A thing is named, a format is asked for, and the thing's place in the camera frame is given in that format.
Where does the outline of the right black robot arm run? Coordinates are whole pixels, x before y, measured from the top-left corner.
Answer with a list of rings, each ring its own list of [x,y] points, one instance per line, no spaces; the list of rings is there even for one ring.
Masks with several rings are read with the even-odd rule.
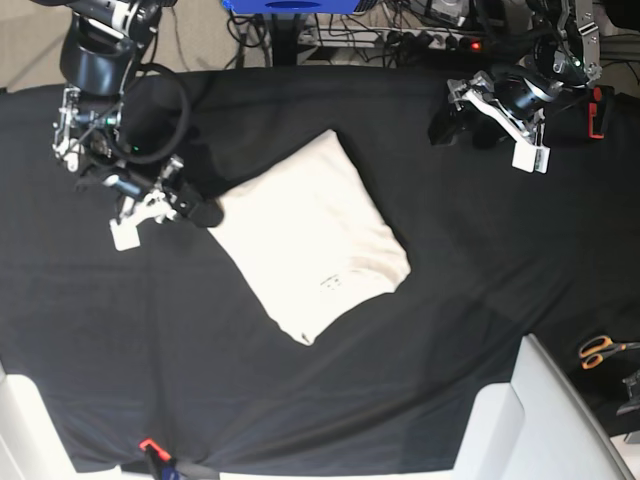
[[[158,39],[164,10],[172,1],[67,1],[72,19],[65,36],[60,71],[66,81],[54,125],[55,158],[79,183],[98,183],[119,194],[109,222],[118,251],[140,246],[138,227],[189,221],[213,228],[223,219],[215,201],[205,199],[182,176],[177,149],[187,134],[192,106],[184,82],[169,68],[145,62]],[[122,144],[127,99],[154,72],[177,89],[180,115],[174,133],[159,149],[142,153]]]

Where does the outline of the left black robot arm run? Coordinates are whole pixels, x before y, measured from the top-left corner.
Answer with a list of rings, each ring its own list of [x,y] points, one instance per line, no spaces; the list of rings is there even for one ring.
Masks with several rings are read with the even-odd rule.
[[[531,29],[502,35],[489,20],[486,2],[474,4],[492,45],[512,51],[512,63],[496,63],[465,80],[450,79],[447,97],[431,121],[434,146],[453,144],[469,131],[477,147],[514,140],[513,167],[546,173],[547,106],[562,94],[587,92],[601,77],[600,35],[590,1],[530,1]]]

